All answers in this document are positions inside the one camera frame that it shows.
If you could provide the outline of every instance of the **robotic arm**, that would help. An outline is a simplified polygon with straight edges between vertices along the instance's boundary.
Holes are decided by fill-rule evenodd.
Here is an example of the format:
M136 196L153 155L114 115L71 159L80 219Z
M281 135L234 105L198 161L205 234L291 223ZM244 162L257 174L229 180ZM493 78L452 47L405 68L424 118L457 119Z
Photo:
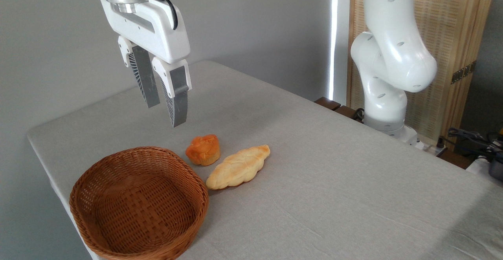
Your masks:
M192 89L185 60L190 46L178 8L170 0L100 1L108 23L120 35L124 65L133 69L149 108L160 102L155 71L162 80L171 125L185 122L187 92Z
M363 0L368 32L354 40L351 57L365 95L364 123L416 145L417 133L405 126L408 92L420 92L435 78L437 63L424 46L414 18L413 0Z

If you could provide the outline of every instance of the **brown woven basket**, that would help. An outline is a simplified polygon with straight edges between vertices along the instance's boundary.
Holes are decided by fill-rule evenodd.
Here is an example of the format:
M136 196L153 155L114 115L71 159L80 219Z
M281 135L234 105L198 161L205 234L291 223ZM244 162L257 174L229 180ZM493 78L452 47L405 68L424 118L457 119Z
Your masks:
M101 159L75 183L70 209L88 247L110 260L170 260L187 250L208 190L168 149L138 147Z

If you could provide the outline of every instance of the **table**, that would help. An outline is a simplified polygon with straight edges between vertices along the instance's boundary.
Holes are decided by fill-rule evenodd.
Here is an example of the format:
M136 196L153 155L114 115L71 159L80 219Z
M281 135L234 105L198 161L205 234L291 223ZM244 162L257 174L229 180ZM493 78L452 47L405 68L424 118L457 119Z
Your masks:
M497 185L223 65L190 71L187 122L174 129L166 106L148 109L133 88L29 132L70 216L74 183L104 156L154 145L189 162L192 138L213 133L222 157L261 144L271 156L249 183L210 191L182 260L503 258ZM203 180L214 167L193 166Z

